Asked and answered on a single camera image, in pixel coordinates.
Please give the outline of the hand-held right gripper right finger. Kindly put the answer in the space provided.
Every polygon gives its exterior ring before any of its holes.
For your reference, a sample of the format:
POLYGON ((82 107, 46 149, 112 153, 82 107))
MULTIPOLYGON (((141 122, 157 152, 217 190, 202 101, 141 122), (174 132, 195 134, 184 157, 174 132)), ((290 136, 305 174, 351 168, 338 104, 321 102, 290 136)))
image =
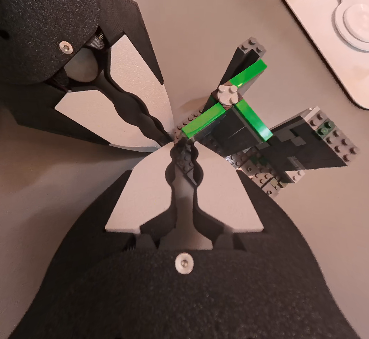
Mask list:
POLYGON ((222 234, 260 232, 264 227, 237 171, 199 142, 191 145, 193 225, 209 240, 222 234))

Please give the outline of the white stand base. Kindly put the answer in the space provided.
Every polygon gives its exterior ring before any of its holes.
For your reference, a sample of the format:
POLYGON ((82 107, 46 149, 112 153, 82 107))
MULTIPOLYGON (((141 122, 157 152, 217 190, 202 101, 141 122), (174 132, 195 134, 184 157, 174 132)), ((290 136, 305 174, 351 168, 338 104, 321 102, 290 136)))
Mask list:
POLYGON ((336 29, 339 0, 284 0, 343 86, 350 100, 369 107, 369 52, 353 48, 336 29))

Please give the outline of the clear stand bracket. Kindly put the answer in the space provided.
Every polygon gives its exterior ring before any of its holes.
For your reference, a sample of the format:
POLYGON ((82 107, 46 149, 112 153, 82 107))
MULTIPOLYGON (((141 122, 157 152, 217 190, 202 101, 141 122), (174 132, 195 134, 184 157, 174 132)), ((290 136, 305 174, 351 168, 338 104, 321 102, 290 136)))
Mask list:
POLYGON ((369 0, 339 0, 336 29, 353 48, 369 51, 369 0))

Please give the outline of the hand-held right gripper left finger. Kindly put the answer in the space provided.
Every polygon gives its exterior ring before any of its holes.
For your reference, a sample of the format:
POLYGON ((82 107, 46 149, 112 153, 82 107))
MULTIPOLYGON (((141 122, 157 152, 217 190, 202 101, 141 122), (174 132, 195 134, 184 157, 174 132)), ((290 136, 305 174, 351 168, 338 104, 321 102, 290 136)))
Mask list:
POLYGON ((105 226, 107 232, 168 234, 176 225, 175 169, 168 143, 141 160, 105 226))

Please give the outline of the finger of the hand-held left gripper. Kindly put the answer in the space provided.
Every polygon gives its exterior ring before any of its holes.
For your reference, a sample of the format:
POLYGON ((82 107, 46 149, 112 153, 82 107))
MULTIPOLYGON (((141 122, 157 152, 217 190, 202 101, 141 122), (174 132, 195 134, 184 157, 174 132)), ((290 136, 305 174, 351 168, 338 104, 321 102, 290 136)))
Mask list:
MULTIPOLYGON (((167 133, 171 133, 171 106, 163 86, 129 84, 128 92, 141 98, 149 113, 159 119, 167 133)), ((55 109, 105 139, 112 147, 149 153, 159 149, 159 144, 145 137, 139 128, 121 119, 113 103, 98 90, 69 92, 55 109)))
POLYGON ((165 86, 159 82, 127 35, 111 48, 110 76, 126 92, 140 98, 173 142, 174 121, 165 86))

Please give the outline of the grey and green brick model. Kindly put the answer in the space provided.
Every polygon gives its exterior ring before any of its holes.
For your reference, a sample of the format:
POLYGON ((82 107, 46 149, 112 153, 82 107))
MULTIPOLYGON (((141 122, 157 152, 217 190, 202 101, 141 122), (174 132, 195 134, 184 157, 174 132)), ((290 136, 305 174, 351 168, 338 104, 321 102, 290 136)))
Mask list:
POLYGON ((305 170, 349 166, 359 148, 318 106, 269 129, 245 100, 265 71, 265 48, 250 37, 240 44, 205 105, 174 129, 181 141, 176 157, 181 171, 193 176, 191 142, 201 143, 242 171, 271 198, 297 183, 305 170))

